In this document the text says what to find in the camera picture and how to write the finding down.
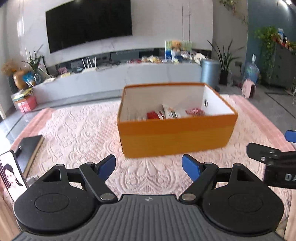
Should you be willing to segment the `red braised meat packet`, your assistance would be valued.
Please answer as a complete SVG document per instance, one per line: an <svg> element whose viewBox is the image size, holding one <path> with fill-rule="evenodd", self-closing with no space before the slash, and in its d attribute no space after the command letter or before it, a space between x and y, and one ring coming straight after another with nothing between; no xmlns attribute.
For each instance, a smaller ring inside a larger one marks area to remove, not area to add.
<svg viewBox="0 0 296 241"><path fill-rule="evenodd" d="M200 108L186 109L185 113L189 116L204 116L205 112Z"/></svg>

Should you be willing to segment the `white spicy strip snack pack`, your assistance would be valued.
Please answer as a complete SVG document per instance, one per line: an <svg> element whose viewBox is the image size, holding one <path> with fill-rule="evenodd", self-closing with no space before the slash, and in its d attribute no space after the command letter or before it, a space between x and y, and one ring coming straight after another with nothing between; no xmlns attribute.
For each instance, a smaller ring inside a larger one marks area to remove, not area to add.
<svg viewBox="0 0 296 241"><path fill-rule="evenodd" d="M169 107L168 105L163 104L163 110L166 120L168 119L177 119L181 118L181 114L174 108Z"/></svg>

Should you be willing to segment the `red snack packet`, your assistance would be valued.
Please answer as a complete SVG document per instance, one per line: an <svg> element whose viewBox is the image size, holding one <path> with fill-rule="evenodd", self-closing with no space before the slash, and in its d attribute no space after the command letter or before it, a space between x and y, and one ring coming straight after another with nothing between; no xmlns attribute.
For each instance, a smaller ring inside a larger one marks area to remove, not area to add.
<svg viewBox="0 0 296 241"><path fill-rule="evenodd" d="M147 119L151 120L151 119L159 119L159 120L165 120L165 114L163 111L158 110L158 111L151 111L147 113Z"/></svg>

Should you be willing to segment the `pink lace tablecloth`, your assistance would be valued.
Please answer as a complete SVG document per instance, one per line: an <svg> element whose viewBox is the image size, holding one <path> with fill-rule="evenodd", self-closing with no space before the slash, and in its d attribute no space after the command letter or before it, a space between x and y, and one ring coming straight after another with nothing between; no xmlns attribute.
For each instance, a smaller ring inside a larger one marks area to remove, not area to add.
<svg viewBox="0 0 296 241"><path fill-rule="evenodd" d="M249 101L227 94L223 98L238 112L228 144L221 149L193 153L193 157L200 162L211 161L223 168L242 163L262 177L264 165L248 158L246 146L254 142L282 151L291 151L293 146ZM110 101L41 111L13 143L13 147L16 147L21 138L35 135L44 137L29 176L41 176L58 163L67 168L78 168L86 162L96 163L113 154L116 168L107 185L117 196L181 195L192 183L182 168L181 155L138 159L124 156L117 128L119 105L119 101Z"/></svg>

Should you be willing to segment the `pink small heater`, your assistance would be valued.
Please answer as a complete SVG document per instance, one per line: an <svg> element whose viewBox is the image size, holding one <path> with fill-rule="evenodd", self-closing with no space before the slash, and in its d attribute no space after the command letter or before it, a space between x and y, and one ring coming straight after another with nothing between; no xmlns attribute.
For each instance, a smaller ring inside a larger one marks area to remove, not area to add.
<svg viewBox="0 0 296 241"><path fill-rule="evenodd" d="M253 98L255 95L256 85L250 79L247 79L243 82L242 85L242 95L245 98Z"/></svg>

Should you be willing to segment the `grey cabinet with vines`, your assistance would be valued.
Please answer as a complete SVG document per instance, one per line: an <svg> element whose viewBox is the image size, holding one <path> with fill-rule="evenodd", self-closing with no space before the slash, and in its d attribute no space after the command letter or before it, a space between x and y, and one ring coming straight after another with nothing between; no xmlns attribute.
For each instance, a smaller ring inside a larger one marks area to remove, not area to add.
<svg viewBox="0 0 296 241"><path fill-rule="evenodd" d="M255 32L260 40L260 81L265 86L286 90L295 85L295 41L282 28L262 27Z"/></svg>

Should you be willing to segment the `orange cardboard box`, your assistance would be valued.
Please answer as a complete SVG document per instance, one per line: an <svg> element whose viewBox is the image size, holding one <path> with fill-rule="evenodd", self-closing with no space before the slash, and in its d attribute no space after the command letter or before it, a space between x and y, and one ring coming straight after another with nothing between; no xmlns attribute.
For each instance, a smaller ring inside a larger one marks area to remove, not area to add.
<svg viewBox="0 0 296 241"><path fill-rule="evenodd" d="M148 120L147 113L164 111L163 104L182 117ZM205 115L187 115L192 108ZM205 83L154 83L123 89L117 126L125 157L144 158L225 147L237 118L237 111Z"/></svg>

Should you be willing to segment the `black notebook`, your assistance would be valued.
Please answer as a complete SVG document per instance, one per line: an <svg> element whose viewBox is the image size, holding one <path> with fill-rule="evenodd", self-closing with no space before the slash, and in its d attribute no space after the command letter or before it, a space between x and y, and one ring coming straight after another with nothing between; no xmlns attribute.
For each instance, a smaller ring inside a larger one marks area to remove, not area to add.
<svg viewBox="0 0 296 241"><path fill-rule="evenodd" d="M18 166L24 178L27 178L36 154L44 141L42 135L23 138L15 151Z"/></svg>

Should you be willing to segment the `blue water jug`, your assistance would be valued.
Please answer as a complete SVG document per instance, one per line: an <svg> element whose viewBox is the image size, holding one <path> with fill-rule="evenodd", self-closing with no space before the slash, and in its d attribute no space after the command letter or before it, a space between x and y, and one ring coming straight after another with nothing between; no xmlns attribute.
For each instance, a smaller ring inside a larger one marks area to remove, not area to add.
<svg viewBox="0 0 296 241"><path fill-rule="evenodd" d="M260 71L257 65L255 64L255 61L256 56L253 54L251 62L247 62L245 65L243 78L244 80L251 80L252 82L257 83Z"/></svg>

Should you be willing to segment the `smartphone on stand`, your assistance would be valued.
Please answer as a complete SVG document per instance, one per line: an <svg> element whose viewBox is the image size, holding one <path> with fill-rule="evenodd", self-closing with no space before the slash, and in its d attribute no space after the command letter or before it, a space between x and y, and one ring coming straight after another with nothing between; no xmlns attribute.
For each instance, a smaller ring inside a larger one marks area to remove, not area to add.
<svg viewBox="0 0 296 241"><path fill-rule="evenodd" d="M13 202L16 202L28 189L27 182L23 178L23 173L12 150L1 154L1 180Z"/></svg>

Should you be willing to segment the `white TV console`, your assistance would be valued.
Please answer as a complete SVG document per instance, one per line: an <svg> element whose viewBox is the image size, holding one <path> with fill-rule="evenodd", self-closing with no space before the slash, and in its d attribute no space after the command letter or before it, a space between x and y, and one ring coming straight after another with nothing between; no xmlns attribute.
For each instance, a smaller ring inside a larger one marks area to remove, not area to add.
<svg viewBox="0 0 296 241"><path fill-rule="evenodd" d="M200 82L198 64L123 64L97 71L71 74L33 88L38 104L97 92L123 90L126 85Z"/></svg>

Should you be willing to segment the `potted green plant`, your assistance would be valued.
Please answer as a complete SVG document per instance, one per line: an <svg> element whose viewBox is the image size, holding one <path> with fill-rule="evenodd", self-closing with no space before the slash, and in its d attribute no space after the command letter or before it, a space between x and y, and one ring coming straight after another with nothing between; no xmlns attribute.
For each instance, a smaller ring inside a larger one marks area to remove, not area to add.
<svg viewBox="0 0 296 241"><path fill-rule="evenodd" d="M208 40L208 43L210 44L210 46L212 47L214 52L217 54L218 60L220 62L219 84L220 85L227 85L228 74L229 74L229 71L230 71L230 64L234 60L237 60L237 59L240 58L238 56L234 56L234 54L236 52L244 49L244 46L236 48L236 49L231 49L233 40L230 41L227 48L225 48L224 46L222 46L222 48L220 48L215 41L211 43Z"/></svg>

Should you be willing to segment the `grey metal trash bin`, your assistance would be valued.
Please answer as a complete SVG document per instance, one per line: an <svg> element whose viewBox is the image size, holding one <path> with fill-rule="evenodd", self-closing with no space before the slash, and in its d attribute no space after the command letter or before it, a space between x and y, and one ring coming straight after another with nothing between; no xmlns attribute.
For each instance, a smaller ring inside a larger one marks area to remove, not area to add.
<svg viewBox="0 0 296 241"><path fill-rule="evenodd" d="M201 68L201 82L215 89L219 83L220 62L214 59L203 59Z"/></svg>

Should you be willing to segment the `left potted plant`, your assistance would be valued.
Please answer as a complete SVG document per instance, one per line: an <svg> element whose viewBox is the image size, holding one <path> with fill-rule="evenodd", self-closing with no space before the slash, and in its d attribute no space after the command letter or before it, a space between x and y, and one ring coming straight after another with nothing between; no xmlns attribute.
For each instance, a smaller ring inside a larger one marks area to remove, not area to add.
<svg viewBox="0 0 296 241"><path fill-rule="evenodd" d="M39 64L41 60L43 59L43 55L39 55L40 49L43 47L41 45L37 51L33 51L32 53L29 53L29 57L27 61L23 61L23 63L27 63L33 72L33 77L36 82L36 84L40 84L42 82L42 76L41 72L39 70Z"/></svg>

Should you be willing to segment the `teddy bear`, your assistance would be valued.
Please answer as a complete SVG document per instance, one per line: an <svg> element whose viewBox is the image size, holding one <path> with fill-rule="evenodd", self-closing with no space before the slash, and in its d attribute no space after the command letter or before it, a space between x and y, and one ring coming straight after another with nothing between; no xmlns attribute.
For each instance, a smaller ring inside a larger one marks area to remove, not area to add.
<svg viewBox="0 0 296 241"><path fill-rule="evenodd" d="M171 50L172 51L180 52L181 47L182 47L182 42L181 41L174 40L174 41L171 42Z"/></svg>

